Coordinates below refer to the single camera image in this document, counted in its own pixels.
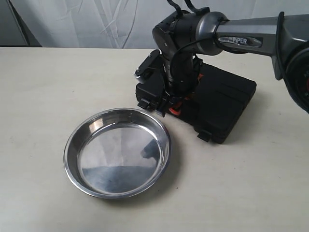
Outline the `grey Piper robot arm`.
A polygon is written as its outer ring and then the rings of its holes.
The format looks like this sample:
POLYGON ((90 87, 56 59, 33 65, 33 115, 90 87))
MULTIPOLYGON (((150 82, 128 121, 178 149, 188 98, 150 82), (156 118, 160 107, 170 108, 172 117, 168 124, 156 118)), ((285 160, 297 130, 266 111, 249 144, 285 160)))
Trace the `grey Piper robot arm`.
POLYGON ((153 38, 163 57, 168 95, 183 98, 197 86, 196 54, 215 56, 258 54, 272 60, 274 76, 283 80, 293 101, 309 109, 309 17, 276 17, 229 20, 208 8, 195 13, 174 12, 158 23, 153 38))

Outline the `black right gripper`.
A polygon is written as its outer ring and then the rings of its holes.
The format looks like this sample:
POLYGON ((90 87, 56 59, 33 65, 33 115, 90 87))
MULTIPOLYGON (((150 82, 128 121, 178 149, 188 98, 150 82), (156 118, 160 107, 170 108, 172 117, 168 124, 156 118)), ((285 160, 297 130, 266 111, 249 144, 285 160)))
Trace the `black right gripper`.
MULTIPOLYGON (((194 98, 194 91, 199 84, 202 59, 195 54, 180 54, 175 59, 162 55, 163 61, 163 91, 162 99, 176 102, 184 98, 190 101, 194 98)), ((181 105, 169 108, 174 116, 181 115, 181 105)))

